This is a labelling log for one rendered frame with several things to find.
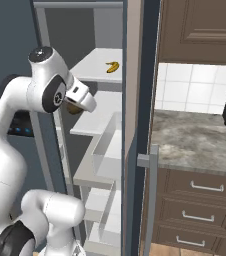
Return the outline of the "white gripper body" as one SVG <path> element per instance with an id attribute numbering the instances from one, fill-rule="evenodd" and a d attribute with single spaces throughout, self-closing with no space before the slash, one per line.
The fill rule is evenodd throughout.
<path id="1" fill-rule="evenodd" d="M 88 112 L 93 112 L 96 108 L 96 101 L 88 90 L 81 90 L 80 88 L 68 90 L 65 99 L 68 103 L 72 103 Z"/>

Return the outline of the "brown kiwi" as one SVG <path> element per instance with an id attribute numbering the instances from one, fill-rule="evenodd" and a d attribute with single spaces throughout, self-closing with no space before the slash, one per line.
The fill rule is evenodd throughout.
<path id="1" fill-rule="evenodd" d="M 83 111 L 82 108 L 78 107 L 78 106 L 75 106 L 73 105 L 72 103 L 67 103 L 66 104 L 67 106 L 67 111 L 72 114 L 72 115 L 76 115 L 76 114 L 79 114 L 80 112 Z"/>

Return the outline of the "white fridge shelf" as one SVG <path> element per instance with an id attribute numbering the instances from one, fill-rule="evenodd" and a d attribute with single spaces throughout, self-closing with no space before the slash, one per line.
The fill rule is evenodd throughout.
<path id="1" fill-rule="evenodd" d="M 120 67 L 108 73 L 109 62 L 116 61 Z M 71 73 L 80 81 L 122 82 L 122 50 L 110 48 L 95 48 L 72 69 Z"/>
<path id="2" fill-rule="evenodd" d="M 115 112 L 122 110 L 122 93 L 98 91 L 95 94 L 96 109 L 92 112 L 83 112 L 71 134 L 94 136 L 102 134 Z"/>

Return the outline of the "yellow banana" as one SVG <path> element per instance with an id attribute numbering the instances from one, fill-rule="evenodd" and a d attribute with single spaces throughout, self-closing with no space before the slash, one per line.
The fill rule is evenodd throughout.
<path id="1" fill-rule="evenodd" d="M 119 68 L 119 63 L 117 61 L 108 62 L 109 68 L 107 69 L 107 73 L 113 73 Z"/>

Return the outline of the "dark grey fridge door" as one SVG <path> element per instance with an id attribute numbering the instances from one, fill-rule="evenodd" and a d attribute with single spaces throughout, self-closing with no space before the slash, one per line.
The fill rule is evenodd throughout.
<path id="1" fill-rule="evenodd" d="M 162 0 L 123 0 L 121 256 L 142 256 L 148 215 L 149 154 L 153 128 Z"/>
<path id="2" fill-rule="evenodd" d="M 30 76 L 28 54 L 37 47 L 30 0 L 0 0 L 0 85 L 10 74 Z M 34 137 L 7 136 L 9 143 L 25 158 L 28 173 L 14 203 L 11 215 L 20 213 L 20 203 L 26 191 L 44 188 L 40 160 Z"/>

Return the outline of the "clear fridge bin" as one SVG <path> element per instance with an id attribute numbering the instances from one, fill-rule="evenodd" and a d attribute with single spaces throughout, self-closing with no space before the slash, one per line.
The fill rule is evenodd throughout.
<path id="1" fill-rule="evenodd" d="M 92 152 L 92 163 L 97 176 L 121 179 L 122 113 L 115 112 Z"/>

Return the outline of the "grey fridge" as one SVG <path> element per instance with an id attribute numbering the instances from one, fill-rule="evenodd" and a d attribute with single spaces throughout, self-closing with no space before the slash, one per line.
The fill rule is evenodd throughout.
<path id="1" fill-rule="evenodd" d="M 34 7 L 42 43 L 55 48 L 70 71 L 95 48 L 122 50 L 123 3 L 119 0 L 34 0 Z M 122 93 L 123 82 L 81 82 L 94 98 L 98 91 Z M 102 134 L 70 133 L 83 112 L 88 111 L 72 115 L 63 104 L 54 113 L 54 123 L 67 192 L 85 206 L 92 188 L 109 190 L 116 182 L 121 191 L 121 179 L 100 177 L 94 172 L 92 152 Z M 83 218 L 75 228 L 82 248 L 93 223 Z M 98 224 L 100 238 L 121 250 L 121 213 L 110 215 L 106 224 Z"/>

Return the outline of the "clear fridge drawer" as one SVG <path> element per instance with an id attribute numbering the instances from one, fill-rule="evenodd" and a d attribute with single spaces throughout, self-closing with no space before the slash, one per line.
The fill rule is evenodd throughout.
<path id="1" fill-rule="evenodd" d="M 85 220 L 106 224 L 110 215 L 121 213 L 121 191 L 113 182 L 110 189 L 92 188 L 85 204 Z"/>
<path id="2" fill-rule="evenodd" d="M 99 224 L 94 222 L 83 246 L 86 256 L 121 256 L 119 247 L 104 242 L 99 236 Z"/>

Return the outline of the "black appliance with blue lights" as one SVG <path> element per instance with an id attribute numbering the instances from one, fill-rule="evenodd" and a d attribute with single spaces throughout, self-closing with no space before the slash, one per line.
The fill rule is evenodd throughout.
<path id="1" fill-rule="evenodd" d="M 17 74 L 10 74 L 6 76 L 0 84 L 0 98 L 7 86 L 7 84 L 17 78 Z M 24 136 L 24 137 L 33 137 L 33 129 L 30 119 L 30 114 L 28 111 L 19 110 L 14 114 L 11 125 L 8 129 L 9 135 L 15 136 Z"/>

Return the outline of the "brown drawer front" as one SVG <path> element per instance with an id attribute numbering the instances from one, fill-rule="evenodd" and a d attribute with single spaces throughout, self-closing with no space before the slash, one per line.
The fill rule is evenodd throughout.
<path id="1" fill-rule="evenodd" d="M 184 199 L 161 197 L 158 200 L 157 218 L 161 222 L 177 226 L 194 227 L 196 230 L 226 232 L 226 206 L 212 203 L 199 203 Z M 182 216 L 185 210 L 187 215 L 209 218 L 215 216 L 214 222 L 186 219 Z"/>
<path id="2" fill-rule="evenodd" d="M 205 240 L 205 247 L 190 246 L 176 242 L 176 236 L 182 240 L 198 242 Z M 208 232 L 157 225 L 152 237 L 153 243 L 179 247 L 199 252 L 226 256 L 226 235 L 213 234 Z"/>
<path id="3" fill-rule="evenodd" d="M 193 189 L 190 181 L 196 185 L 216 187 L 224 185 L 224 192 L 213 192 Z M 175 199 L 188 199 L 195 202 L 226 205 L 226 177 L 190 171 L 169 170 L 158 171 L 157 193 Z"/>

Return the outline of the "brown cupboard door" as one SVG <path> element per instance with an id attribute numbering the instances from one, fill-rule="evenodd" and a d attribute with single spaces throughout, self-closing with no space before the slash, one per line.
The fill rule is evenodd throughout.
<path id="1" fill-rule="evenodd" d="M 162 0 L 159 60 L 226 65 L 226 0 Z"/>

